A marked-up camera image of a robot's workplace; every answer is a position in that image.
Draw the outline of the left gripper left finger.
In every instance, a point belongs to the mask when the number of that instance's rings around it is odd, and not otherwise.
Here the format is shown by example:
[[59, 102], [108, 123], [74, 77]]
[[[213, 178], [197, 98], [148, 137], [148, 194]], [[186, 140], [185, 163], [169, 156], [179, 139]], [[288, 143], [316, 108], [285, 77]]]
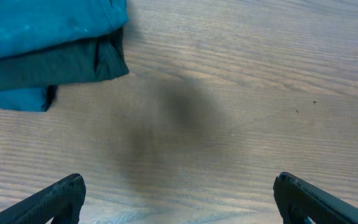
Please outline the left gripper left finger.
[[78, 224], [86, 187], [71, 174], [0, 212], [0, 224]]

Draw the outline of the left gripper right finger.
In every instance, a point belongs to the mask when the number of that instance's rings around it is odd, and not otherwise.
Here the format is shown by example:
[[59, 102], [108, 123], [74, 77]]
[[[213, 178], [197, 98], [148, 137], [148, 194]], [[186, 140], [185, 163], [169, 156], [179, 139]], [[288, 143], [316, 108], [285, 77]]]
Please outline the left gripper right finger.
[[358, 208], [289, 172], [276, 177], [273, 196], [284, 224], [358, 224]]

